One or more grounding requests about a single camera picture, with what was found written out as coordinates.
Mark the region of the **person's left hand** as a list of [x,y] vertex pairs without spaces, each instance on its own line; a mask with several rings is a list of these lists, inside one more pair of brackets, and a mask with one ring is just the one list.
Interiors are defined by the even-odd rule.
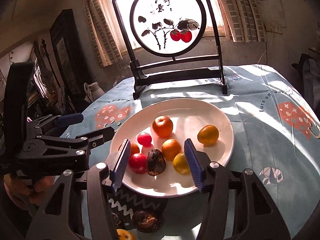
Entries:
[[54,185],[55,177],[46,176],[36,181],[33,188],[29,188],[25,180],[13,174],[4,176],[4,188],[12,202],[22,210],[27,210],[27,200],[31,204],[41,205],[47,191]]

